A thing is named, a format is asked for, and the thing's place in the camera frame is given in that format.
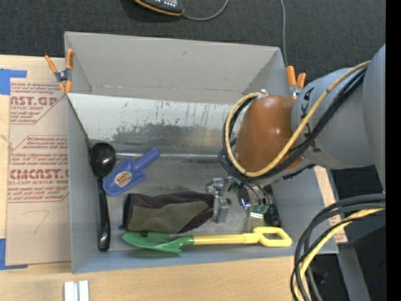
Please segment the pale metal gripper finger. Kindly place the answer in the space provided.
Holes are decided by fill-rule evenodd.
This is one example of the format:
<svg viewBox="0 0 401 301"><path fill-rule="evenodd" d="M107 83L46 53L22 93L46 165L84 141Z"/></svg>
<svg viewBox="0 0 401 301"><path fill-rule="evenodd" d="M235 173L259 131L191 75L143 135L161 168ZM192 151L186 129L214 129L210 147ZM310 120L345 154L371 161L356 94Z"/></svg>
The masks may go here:
<svg viewBox="0 0 401 301"><path fill-rule="evenodd" d="M221 177L213 178L206 184L206 192L214 197L212 220L215 223L225 222L231 207L227 184Z"/></svg>
<svg viewBox="0 0 401 301"><path fill-rule="evenodd" d="M261 201L248 187L237 190L239 205L246 212L244 232L251 232L255 227L264 226L264 216Z"/></svg>

